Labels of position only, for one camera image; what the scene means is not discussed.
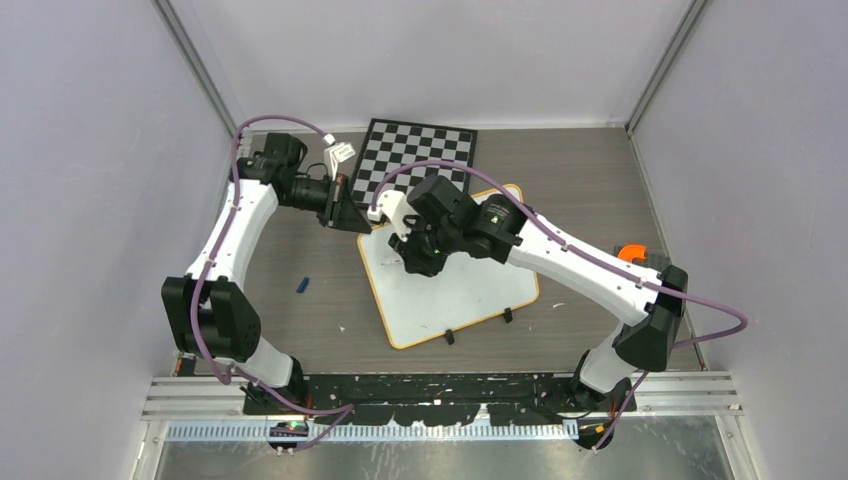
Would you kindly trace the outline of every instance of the end effector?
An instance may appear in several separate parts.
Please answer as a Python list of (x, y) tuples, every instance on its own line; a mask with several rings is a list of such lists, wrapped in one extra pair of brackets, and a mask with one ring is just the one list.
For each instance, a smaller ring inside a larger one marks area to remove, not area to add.
[(316, 179), (298, 171), (306, 153), (306, 145), (297, 138), (269, 133), (262, 152), (238, 160), (239, 177), (270, 184), (281, 207), (315, 212), (323, 227), (371, 233), (371, 225), (350, 196), (347, 176), (337, 174), (333, 178), (328, 172)]
[(506, 263), (527, 220), (503, 195), (478, 204), (438, 175), (425, 178), (406, 202), (415, 213), (402, 218), (406, 241), (394, 233), (389, 246), (403, 259), (407, 273), (426, 277), (441, 272), (448, 255), (456, 252)]

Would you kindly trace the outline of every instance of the white board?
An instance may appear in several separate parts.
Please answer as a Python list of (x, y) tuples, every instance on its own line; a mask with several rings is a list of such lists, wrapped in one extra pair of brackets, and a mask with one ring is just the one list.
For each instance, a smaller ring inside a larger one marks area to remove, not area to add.
[[(507, 190), (522, 198), (521, 190)], [(474, 195), (479, 203), (495, 190)], [(477, 260), (465, 253), (448, 257), (435, 277), (411, 275), (389, 247), (389, 226), (357, 239), (359, 252), (389, 343), (397, 349), (441, 337), (446, 330), (469, 325), (529, 305), (539, 297), (536, 273), (491, 259)]]

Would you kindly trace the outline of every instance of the white wall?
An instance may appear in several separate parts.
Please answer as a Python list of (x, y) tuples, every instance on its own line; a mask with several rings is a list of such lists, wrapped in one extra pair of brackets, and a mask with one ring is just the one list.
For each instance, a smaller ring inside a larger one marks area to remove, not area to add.
[(689, 0), (174, 0), (239, 119), (623, 124)]
[[(729, 368), (769, 471), (845, 478), (848, 3), (713, 2), (637, 141), (690, 290), (748, 331)], [(699, 333), (732, 323), (692, 307)]]
[(0, 478), (128, 478), (227, 138), (147, 1), (4, 1)]

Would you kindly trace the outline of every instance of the white connector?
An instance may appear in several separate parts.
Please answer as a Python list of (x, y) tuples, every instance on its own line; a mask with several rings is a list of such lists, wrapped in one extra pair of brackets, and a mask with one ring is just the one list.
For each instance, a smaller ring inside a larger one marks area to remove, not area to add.
[(348, 142), (337, 143), (330, 145), (324, 149), (324, 165), (327, 166), (327, 173), (330, 178), (335, 179), (336, 173), (339, 171), (339, 164), (356, 155), (356, 150)]
[(378, 223), (383, 219), (383, 215), (389, 218), (395, 233), (402, 242), (405, 242), (411, 229), (403, 223), (403, 218), (408, 215), (417, 215), (406, 202), (406, 194), (397, 190), (381, 192), (375, 207), (368, 208), (368, 219)]

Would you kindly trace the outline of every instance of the checkerboard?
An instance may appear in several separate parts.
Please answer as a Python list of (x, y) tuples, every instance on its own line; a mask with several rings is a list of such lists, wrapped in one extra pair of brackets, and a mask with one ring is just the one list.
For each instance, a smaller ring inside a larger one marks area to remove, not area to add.
[[(475, 130), (375, 118), (359, 150), (353, 173), (353, 200), (366, 207), (386, 173), (412, 162), (441, 159), (470, 167), (476, 143)], [(386, 188), (408, 193), (430, 175), (447, 177), (458, 189), (468, 192), (469, 176), (460, 170), (443, 167), (417, 168), (402, 173)]]

